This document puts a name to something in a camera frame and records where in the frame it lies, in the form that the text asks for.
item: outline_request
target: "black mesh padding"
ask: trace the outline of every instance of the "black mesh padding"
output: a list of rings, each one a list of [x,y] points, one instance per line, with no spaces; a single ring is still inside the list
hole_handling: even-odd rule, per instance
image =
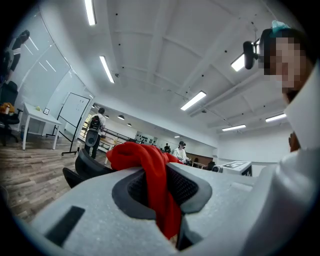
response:
[[[148,207],[147,179],[144,172],[128,184],[129,195],[140,204]]]
[[[166,182],[168,190],[175,202],[180,206],[192,198],[198,191],[198,185],[170,167],[166,167]]]

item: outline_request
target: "fluorescent light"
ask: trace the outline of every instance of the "fluorescent light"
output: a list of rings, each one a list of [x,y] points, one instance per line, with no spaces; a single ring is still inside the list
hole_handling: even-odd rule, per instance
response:
[[[245,66],[245,55],[242,53],[239,58],[237,58],[233,63],[231,63],[231,67],[235,71],[239,71],[240,69],[244,68]]]
[[[265,121],[266,121],[267,123],[269,123],[269,122],[272,122],[272,121],[275,121],[275,120],[278,120],[278,119],[282,119],[282,118],[285,118],[285,117],[287,117],[286,114],[279,114],[279,115],[276,115],[276,116],[267,118]]]
[[[49,66],[53,69],[53,71],[54,71],[54,72],[57,72],[57,71],[54,69],[54,67],[53,67],[53,66],[51,66],[51,65],[50,65],[50,63],[49,63],[47,60],[46,60],[46,63],[48,63],[48,64],[49,64]]]
[[[229,128],[224,128],[224,129],[222,129],[222,131],[226,132],[226,131],[237,130],[237,129],[241,129],[241,128],[246,128],[246,126],[244,124],[238,125],[238,126],[232,126]]]
[[[196,104],[198,101],[200,101],[204,96],[207,94],[204,93],[203,91],[200,91],[195,97],[193,97],[191,100],[189,100],[181,109],[183,111],[187,110],[190,108],[192,105]]]
[[[110,82],[114,84],[115,81],[114,81],[114,79],[112,78],[112,75],[111,75],[111,73],[110,73],[110,71],[109,71],[109,68],[108,68],[108,65],[107,65],[107,62],[106,62],[106,57],[105,57],[105,56],[100,56],[100,60],[101,60],[101,62],[102,62],[102,65],[103,65],[103,67],[104,67],[104,70],[105,70],[105,72],[106,72],[106,74],[107,74]]]
[[[28,46],[26,46],[26,44],[24,44],[24,46],[28,49],[28,51],[29,51],[32,55],[34,55],[34,54],[30,51],[30,49],[28,48]]]
[[[88,16],[89,25],[92,26],[96,24],[93,0],[84,0],[84,3],[85,3],[86,15]]]
[[[39,64],[45,69],[45,71],[48,71],[48,70],[44,67],[44,65],[42,65],[42,64],[40,63],[40,61],[39,61]]]
[[[31,36],[29,36],[29,39],[31,41],[31,43],[34,45],[34,47],[39,51],[38,47],[36,46],[36,44],[34,43],[34,41],[32,41]]]

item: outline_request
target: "man with backpack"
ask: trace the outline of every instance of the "man with backpack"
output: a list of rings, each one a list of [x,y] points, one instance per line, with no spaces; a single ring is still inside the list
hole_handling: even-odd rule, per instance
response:
[[[21,46],[29,39],[29,30],[23,31],[18,37],[14,37],[8,47],[5,48],[1,58],[0,83],[8,81],[15,71],[21,56]]]
[[[96,139],[95,144],[93,145],[93,149],[92,149],[92,155],[91,157],[93,159],[96,158],[96,154],[97,154],[97,149],[99,147],[99,143],[100,143],[100,138],[101,138],[101,131],[105,128],[106,126],[106,118],[103,116],[103,114],[105,113],[105,109],[103,107],[99,108],[98,110],[98,114],[94,114],[89,123],[88,123],[88,128],[90,128],[92,121],[94,120],[99,121],[100,125],[99,125],[99,129],[98,129],[98,138]],[[87,146],[87,144],[84,146],[85,151],[90,154],[90,146]]]

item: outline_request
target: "person wearing vr headset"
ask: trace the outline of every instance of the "person wearing vr headset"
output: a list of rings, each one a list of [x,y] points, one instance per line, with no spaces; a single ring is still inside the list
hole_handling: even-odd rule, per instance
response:
[[[186,151],[184,150],[184,146],[186,144],[183,141],[179,142],[179,146],[172,151],[172,155],[178,158],[184,164],[187,162]]]
[[[291,103],[307,85],[309,89],[305,90],[304,95],[310,90],[319,90],[316,88],[319,84],[315,81],[319,73],[319,61],[307,36],[274,20],[272,28],[262,32],[259,42],[260,54],[248,51],[246,43],[249,45],[248,42],[243,44],[245,67],[251,69],[254,59],[258,59],[259,68],[263,68],[264,74],[274,78],[275,83],[279,83],[283,98],[288,105],[284,112],[294,131],[300,131],[296,114],[302,105],[298,101],[296,104]],[[289,138],[291,152],[301,147],[295,132]]]
[[[18,37],[13,38],[8,47],[4,50],[1,63],[1,83],[10,80],[20,60],[21,46],[29,39],[29,37],[29,30],[23,31]]]
[[[91,157],[92,157],[93,159],[96,159],[97,149],[98,149],[98,147],[99,147],[100,138],[101,138],[101,132],[102,132],[102,130],[103,130],[103,129],[105,128],[105,126],[106,126],[106,120],[107,120],[107,119],[103,116],[104,113],[105,113],[105,109],[104,109],[103,107],[100,107],[99,110],[98,110],[98,114],[92,115],[92,116],[91,116],[91,119],[90,119],[90,121],[89,121],[89,123],[88,123],[88,127],[90,127],[90,124],[91,124],[92,119],[93,119],[94,117],[98,117],[98,118],[100,119],[100,124],[101,124],[100,129],[98,130],[98,137],[97,137],[97,139],[96,139],[95,144],[94,144],[93,147],[92,147]],[[85,151],[86,151],[88,154],[90,154],[90,146],[88,146],[87,144],[85,144],[84,149],[85,149]]]

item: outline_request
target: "person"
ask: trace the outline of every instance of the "person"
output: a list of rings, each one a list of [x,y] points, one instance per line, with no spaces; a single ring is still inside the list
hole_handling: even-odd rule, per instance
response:
[[[10,80],[21,57],[21,46],[29,39],[29,37],[29,30],[25,30],[18,37],[14,37],[5,49],[1,64],[1,83]]]
[[[104,113],[105,113],[105,109],[103,107],[99,108],[98,114],[94,114],[93,116],[91,116],[91,119],[90,119],[90,121],[88,123],[88,127],[90,127],[90,123],[91,123],[91,121],[92,121],[92,119],[94,117],[99,117],[100,123],[101,123],[100,130],[98,131],[98,138],[96,139],[96,142],[92,147],[92,155],[91,155],[91,157],[93,159],[96,159],[97,149],[99,147],[100,138],[101,138],[101,131],[106,127],[106,118],[103,116]],[[85,145],[84,149],[88,154],[90,154],[90,147],[89,146]]]
[[[276,20],[272,22],[272,28],[262,32],[259,46],[260,67],[265,75],[280,83],[284,101],[290,105],[312,72],[319,70],[314,48],[305,34]],[[301,147],[295,132],[290,135],[289,146],[290,152]]]
[[[164,152],[169,152],[170,146],[168,145],[168,143],[165,144],[164,147]]]
[[[184,150],[185,145],[186,144],[183,141],[180,141],[178,147],[172,151],[172,155],[178,158],[184,164],[187,162],[187,155],[186,151]]]

